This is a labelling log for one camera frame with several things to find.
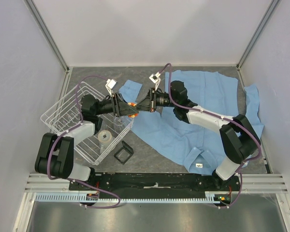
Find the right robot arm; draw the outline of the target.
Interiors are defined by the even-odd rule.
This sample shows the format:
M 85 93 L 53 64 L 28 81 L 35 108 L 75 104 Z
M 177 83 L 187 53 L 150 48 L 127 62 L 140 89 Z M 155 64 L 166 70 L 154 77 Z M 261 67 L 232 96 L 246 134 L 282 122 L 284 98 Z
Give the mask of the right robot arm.
M 136 104 L 141 114 L 132 130 L 164 157 L 189 172 L 213 174 L 212 186 L 223 190 L 261 142 L 245 115 L 224 116 L 188 98 L 181 81 L 168 92 L 151 88 Z

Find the small black square frame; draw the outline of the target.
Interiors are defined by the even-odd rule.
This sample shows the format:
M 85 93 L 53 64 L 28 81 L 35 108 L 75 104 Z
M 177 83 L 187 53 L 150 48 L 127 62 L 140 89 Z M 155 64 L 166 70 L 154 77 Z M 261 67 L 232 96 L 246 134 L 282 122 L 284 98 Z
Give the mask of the small black square frame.
M 133 148 L 125 141 L 122 141 L 121 148 L 114 154 L 114 158 L 124 165 L 133 156 L 133 154 Z

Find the light blue button shirt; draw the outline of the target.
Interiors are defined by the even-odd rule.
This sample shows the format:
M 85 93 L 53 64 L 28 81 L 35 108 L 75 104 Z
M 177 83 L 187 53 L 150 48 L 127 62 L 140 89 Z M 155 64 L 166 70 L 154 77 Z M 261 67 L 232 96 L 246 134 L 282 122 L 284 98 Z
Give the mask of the light blue button shirt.
M 226 116 L 239 114 L 236 78 L 218 72 L 177 70 L 172 73 L 172 80 L 182 81 L 188 98 L 206 110 Z M 178 120 L 171 107 L 164 107 L 161 113 L 140 112 L 131 130 L 190 173 L 211 175 L 226 156 L 217 133 Z

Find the clear glass with base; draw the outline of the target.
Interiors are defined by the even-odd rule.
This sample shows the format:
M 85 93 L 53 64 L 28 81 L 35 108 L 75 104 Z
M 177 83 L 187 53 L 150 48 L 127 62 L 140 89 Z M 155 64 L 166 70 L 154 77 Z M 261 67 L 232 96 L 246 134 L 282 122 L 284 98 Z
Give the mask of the clear glass with base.
M 113 120 L 113 126 L 114 126 L 114 130 L 118 134 L 121 133 L 126 127 L 125 118 L 124 117 L 115 117 Z

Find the clear drinking glass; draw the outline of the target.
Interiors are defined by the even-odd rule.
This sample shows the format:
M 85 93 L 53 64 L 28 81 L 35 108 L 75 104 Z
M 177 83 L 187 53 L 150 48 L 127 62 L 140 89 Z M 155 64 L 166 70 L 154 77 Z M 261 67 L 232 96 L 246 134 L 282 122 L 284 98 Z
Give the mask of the clear drinking glass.
M 98 140 L 100 145 L 100 154 L 102 154 L 113 141 L 113 136 L 110 131 L 102 130 L 98 133 Z

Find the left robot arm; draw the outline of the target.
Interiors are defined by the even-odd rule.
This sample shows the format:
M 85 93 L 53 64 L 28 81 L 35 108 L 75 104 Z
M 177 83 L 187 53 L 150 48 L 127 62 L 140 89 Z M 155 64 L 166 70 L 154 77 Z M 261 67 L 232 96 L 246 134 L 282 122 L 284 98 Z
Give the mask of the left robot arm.
M 86 94 L 77 103 L 80 121 L 61 133 L 43 135 L 35 161 L 35 171 L 49 179 L 80 180 L 80 185 L 91 190 L 96 186 L 96 177 L 91 168 L 74 162 L 74 147 L 99 132 L 102 126 L 101 115 L 112 113 L 116 117 L 139 113 L 136 104 L 126 102 L 119 93 L 114 93 L 100 101 Z

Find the aluminium frame rail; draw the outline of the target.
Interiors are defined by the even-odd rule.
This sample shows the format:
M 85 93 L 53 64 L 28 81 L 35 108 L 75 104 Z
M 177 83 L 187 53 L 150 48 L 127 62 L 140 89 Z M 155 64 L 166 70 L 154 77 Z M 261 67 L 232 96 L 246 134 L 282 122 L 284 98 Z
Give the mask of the aluminium frame rail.
M 68 180 L 50 180 L 44 174 L 29 174 L 12 231 L 27 231 L 37 193 L 62 193 L 67 192 L 68 187 Z

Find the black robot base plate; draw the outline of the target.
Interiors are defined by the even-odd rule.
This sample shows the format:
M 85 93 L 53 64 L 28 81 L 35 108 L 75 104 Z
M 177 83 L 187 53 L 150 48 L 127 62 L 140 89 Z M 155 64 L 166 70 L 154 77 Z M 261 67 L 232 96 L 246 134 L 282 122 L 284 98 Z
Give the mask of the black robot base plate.
M 95 173 L 86 184 L 119 197 L 201 197 L 206 191 L 240 189 L 237 176 L 222 181 L 215 176 L 179 173 Z

